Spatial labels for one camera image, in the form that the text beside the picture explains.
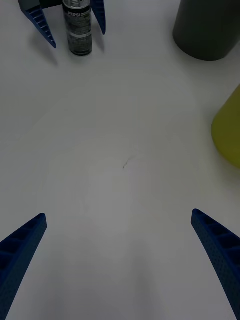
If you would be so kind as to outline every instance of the gray container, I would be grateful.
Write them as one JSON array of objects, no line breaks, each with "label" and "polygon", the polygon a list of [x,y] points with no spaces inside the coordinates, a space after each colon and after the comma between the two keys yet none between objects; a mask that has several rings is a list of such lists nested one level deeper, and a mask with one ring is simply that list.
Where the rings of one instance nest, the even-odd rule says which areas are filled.
[{"label": "gray container", "polygon": [[70,51],[89,55],[93,49],[90,0],[63,0],[62,7]]}]

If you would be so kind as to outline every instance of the yellow bottle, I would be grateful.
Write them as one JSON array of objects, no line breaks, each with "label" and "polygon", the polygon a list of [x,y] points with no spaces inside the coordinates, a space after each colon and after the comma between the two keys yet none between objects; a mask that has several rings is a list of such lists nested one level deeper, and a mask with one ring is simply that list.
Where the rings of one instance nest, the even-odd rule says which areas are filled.
[{"label": "yellow bottle", "polygon": [[216,114],[211,135],[217,150],[240,168],[240,85]]}]

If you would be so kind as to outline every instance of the spray can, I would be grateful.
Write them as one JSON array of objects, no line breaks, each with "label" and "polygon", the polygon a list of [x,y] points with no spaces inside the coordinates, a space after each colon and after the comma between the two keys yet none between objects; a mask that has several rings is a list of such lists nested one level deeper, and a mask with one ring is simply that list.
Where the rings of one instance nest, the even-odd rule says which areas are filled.
[{"label": "spray can", "polygon": [[70,51],[89,55],[93,48],[90,0],[63,0],[62,7]]}]

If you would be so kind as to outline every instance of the white table surface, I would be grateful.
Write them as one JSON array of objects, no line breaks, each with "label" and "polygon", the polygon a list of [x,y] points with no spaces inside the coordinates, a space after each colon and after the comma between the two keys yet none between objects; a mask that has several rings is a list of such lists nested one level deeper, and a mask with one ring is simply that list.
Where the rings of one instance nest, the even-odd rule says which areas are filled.
[{"label": "white table surface", "polygon": [[105,0],[106,35],[94,21],[77,57],[60,7],[45,10],[53,49],[0,0],[0,240],[48,222],[8,320],[235,319],[191,214],[240,235],[240,172],[211,139],[240,46],[189,57],[178,6]]}]

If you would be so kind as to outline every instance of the can label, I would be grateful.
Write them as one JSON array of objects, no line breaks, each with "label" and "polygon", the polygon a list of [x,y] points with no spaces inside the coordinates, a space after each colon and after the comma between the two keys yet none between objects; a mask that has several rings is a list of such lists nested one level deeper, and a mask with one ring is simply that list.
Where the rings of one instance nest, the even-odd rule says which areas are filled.
[{"label": "can label", "polygon": [[70,50],[76,55],[87,55],[92,52],[92,15],[89,0],[78,1],[84,8],[73,8],[73,0],[70,0],[71,6],[62,4],[66,24],[67,39]]}]

